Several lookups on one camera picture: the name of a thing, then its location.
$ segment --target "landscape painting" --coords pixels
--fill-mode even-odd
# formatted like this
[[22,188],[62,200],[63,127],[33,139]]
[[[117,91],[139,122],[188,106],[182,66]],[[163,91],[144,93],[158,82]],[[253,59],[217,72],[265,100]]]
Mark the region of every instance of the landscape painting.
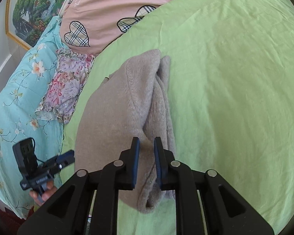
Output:
[[8,0],[6,33],[24,48],[35,46],[65,0]]

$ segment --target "blue floral quilt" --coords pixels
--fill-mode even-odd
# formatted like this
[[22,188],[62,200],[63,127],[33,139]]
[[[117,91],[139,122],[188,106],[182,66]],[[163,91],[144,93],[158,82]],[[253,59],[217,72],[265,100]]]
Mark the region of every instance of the blue floral quilt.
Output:
[[[62,149],[63,125],[57,120],[42,121],[35,116],[57,67],[56,50],[67,48],[60,38],[61,19],[54,17],[36,46],[22,59],[0,93],[0,200],[20,218],[26,218],[34,202],[22,191],[12,146],[35,139],[35,154],[40,160],[58,155]],[[55,184],[60,185],[60,178]]]

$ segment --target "finger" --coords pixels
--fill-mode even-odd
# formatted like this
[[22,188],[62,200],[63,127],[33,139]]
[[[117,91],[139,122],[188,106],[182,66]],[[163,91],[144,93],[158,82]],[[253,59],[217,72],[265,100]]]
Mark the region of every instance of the finger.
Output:
[[38,200],[38,199],[35,199],[35,202],[36,202],[36,204],[37,204],[39,207],[41,207],[41,206],[43,205],[43,202],[41,202],[41,201]]
[[31,191],[29,192],[29,196],[31,196],[31,197],[35,200],[35,199],[38,198],[38,193],[35,192],[35,191],[33,191],[33,190],[31,190]]
[[53,188],[53,186],[54,186],[53,180],[47,182],[47,188],[48,188],[48,190],[51,190]]
[[43,199],[43,201],[48,200],[55,192],[57,191],[57,188],[54,186],[52,189],[46,191],[41,198]]

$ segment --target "floral blanket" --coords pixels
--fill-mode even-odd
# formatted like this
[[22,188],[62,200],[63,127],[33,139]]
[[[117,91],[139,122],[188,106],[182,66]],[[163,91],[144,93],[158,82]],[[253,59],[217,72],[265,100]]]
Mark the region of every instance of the floral blanket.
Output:
[[[47,160],[61,152],[63,124],[41,121],[35,110],[48,89],[57,67],[56,50],[61,42],[60,18],[54,17],[34,48],[22,59],[0,93],[0,200],[20,218],[26,218],[34,204],[28,191],[22,191],[12,146],[28,137],[35,139],[35,154]],[[55,183],[60,185],[60,178]]]
[[68,124],[95,57],[65,48],[57,50],[57,55],[56,73],[35,114],[42,120],[58,119]]

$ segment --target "beige towel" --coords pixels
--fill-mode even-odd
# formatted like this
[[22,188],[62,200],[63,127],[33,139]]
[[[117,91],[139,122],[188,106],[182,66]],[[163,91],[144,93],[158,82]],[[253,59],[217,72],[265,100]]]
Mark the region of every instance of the beige towel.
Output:
[[[119,199],[143,213],[152,211],[165,195],[156,184],[154,138],[175,152],[166,90],[170,57],[150,50],[128,59],[105,78],[85,107],[75,144],[75,170],[93,172],[118,159],[132,138],[140,139],[136,188],[120,191]],[[172,198],[172,192],[166,193]]]

